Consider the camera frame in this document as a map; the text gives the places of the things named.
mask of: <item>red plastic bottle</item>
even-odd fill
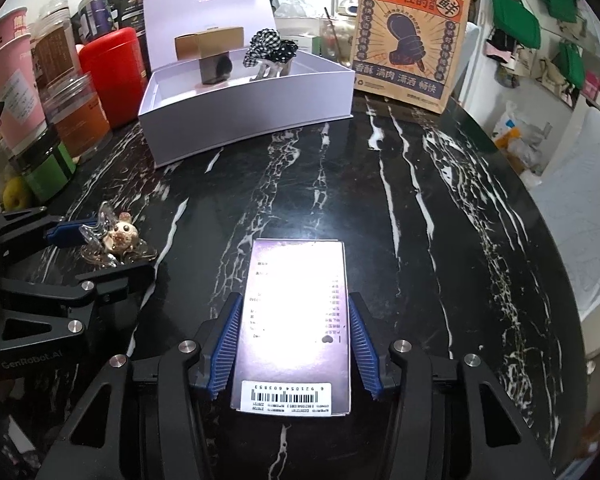
[[[91,41],[78,53],[83,72],[91,72],[93,85],[112,128],[138,117],[146,89],[146,72],[140,43],[131,27]]]

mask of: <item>marble tabletop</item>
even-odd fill
[[[437,116],[356,93],[353,113],[160,170],[132,124],[80,167],[49,209],[85,218],[109,200],[131,212],[158,249],[155,287],[128,348],[133,359],[191,338],[231,291],[243,292],[256,238],[343,241],[349,289],[371,313],[430,354],[481,355],[552,466],[563,467],[584,423],[584,350],[567,275],[531,197],[454,102]],[[63,283],[88,267],[75,250],[48,249],[31,269],[33,281]],[[26,381],[14,417],[40,449],[95,369],[79,365]],[[355,406],[362,394],[353,395]],[[42,406],[35,415],[23,408],[34,404]],[[208,439],[215,467],[227,472],[223,463],[239,463],[263,478],[300,475],[308,457],[326,464],[322,472],[369,478],[366,465],[388,416],[367,406],[334,432],[347,432],[349,447],[325,436],[315,450],[313,426],[263,417],[255,438],[252,419],[221,411]]]

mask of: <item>green fruit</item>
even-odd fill
[[[21,176],[15,176],[4,187],[2,204],[5,211],[19,211],[33,205],[33,195]]]

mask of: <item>pink paper cup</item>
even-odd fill
[[[12,150],[45,120],[29,42],[30,34],[25,34],[0,47],[0,130]]]
[[[0,47],[27,33],[27,7],[18,7],[0,18]]]

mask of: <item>gingham scrunchie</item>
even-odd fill
[[[296,55],[296,50],[298,46],[293,41],[281,40],[279,32],[273,28],[263,28],[251,38],[242,64],[245,67],[256,66],[259,59],[286,63]]]

